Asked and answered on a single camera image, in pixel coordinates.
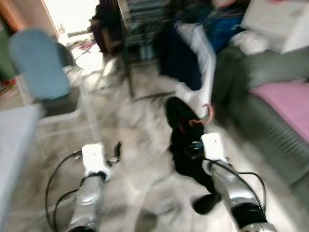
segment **floor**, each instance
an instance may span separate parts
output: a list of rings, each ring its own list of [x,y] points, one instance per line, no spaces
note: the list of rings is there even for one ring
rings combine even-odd
[[[170,91],[175,82],[159,76],[155,66],[136,67],[133,72],[138,96],[158,91]],[[88,80],[89,88],[95,76]],[[0,109],[22,105],[14,90],[0,101]],[[224,205],[218,204],[207,216],[194,212],[190,201],[207,190],[194,180],[172,170],[169,128],[164,115],[166,97],[133,102],[126,82],[116,88],[92,94],[99,129],[105,151],[112,155],[113,146],[122,141],[122,160],[113,167],[113,175],[106,185],[102,209],[101,231],[107,232],[236,232]],[[81,125],[84,117],[70,124],[54,125],[44,130]],[[209,127],[222,135],[226,155],[241,171],[258,171],[267,183],[267,218],[279,232],[301,232],[306,229],[307,215],[294,202],[272,169],[255,148],[230,125],[223,129],[216,123]],[[90,142],[90,132],[53,137],[44,141],[45,158],[35,144],[29,152],[28,163],[16,187],[6,231],[49,231],[43,196],[48,176],[60,159]],[[70,160],[56,176],[51,186],[50,205],[63,193],[79,186],[83,177],[81,160]],[[248,179],[261,196],[262,189],[254,179]],[[58,224],[65,231],[74,209],[74,199],[60,205]]]

